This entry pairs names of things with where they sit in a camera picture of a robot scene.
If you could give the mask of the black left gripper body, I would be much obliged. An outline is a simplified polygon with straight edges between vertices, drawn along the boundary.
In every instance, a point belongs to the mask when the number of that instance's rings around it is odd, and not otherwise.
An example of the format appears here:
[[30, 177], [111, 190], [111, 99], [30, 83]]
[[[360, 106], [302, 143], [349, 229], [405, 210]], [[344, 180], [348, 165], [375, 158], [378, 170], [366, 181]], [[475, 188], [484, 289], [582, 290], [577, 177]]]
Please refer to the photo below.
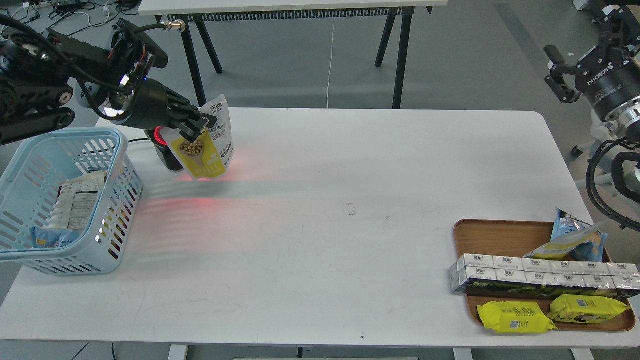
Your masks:
[[576, 89], [585, 95], [587, 102], [599, 118], [638, 98], [640, 93], [639, 62], [625, 48], [611, 49], [606, 59], [599, 61], [596, 48], [578, 61]]

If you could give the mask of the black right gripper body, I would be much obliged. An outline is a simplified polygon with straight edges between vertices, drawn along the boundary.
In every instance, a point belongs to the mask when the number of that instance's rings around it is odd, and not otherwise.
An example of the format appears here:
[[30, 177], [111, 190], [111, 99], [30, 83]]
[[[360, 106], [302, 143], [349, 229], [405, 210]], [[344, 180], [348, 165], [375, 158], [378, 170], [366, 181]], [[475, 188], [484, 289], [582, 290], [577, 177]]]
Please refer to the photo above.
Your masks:
[[119, 125], [142, 130], [167, 126], [171, 121], [169, 106], [175, 99], [172, 89], [157, 80], [146, 79], [138, 89], [132, 111]]

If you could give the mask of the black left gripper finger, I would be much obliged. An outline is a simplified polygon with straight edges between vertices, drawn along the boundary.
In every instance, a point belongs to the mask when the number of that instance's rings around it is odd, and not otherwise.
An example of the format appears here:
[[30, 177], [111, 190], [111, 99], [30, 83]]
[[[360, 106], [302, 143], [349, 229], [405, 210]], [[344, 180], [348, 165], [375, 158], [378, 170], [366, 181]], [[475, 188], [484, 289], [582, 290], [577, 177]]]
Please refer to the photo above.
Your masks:
[[569, 65], [555, 45], [546, 45], [543, 50], [550, 60], [550, 74], [545, 77], [546, 84], [562, 104], [577, 102], [581, 92], [570, 87], [564, 75], [583, 76], [582, 59], [574, 65]]
[[591, 0], [590, 11], [599, 25], [596, 50], [639, 50], [640, 7], [638, 0]]

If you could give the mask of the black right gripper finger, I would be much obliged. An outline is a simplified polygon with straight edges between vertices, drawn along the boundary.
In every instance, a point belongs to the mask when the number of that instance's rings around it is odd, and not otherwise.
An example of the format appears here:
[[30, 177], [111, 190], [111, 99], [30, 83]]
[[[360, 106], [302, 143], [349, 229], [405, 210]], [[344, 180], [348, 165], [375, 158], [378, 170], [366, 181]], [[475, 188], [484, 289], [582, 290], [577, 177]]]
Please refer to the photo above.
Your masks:
[[203, 130], [213, 128], [218, 122], [218, 117], [202, 112], [187, 98], [177, 95], [167, 96], [167, 116], [172, 129]]
[[197, 141], [206, 127], [205, 117], [187, 118], [183, 121], [173, 120], [167, 124], [169, 129], [178, 130], [179, 135], [188, 142]]

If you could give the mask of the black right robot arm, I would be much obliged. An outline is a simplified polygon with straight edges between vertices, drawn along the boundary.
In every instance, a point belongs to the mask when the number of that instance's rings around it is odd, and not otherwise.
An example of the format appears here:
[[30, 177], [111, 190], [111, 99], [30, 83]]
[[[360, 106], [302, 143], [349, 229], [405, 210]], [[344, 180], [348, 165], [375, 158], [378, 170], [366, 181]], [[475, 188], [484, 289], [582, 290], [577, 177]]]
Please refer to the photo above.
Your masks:
[[217, 118], [149, 77], [169, 63], [147, 34], [185, 32], [182, 20], [137, 26], [120, 19], [110, 48], [100, 48], [48, 28], [44, 34], [2, 15], [13, 33], [1, 43], [1, 144], [11, 144], [70, 126], [74, 95], [85, 108], [114, 125], [153, 132], [178, 130], [196, 141]]

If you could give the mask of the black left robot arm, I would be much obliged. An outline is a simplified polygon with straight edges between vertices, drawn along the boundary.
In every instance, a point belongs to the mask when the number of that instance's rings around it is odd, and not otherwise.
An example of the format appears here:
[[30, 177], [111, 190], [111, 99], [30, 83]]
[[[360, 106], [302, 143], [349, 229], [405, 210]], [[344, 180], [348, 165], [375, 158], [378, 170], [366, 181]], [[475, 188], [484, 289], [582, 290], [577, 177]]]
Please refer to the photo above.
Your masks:
[[547, 45], [550, 73], [545, 82], [563, 103], [585, 96], [601, 123], [614, 123], [623, 146], [639, 145], [639, 2], [599, 9], [599, 36], [594, 48], [568, 64]]

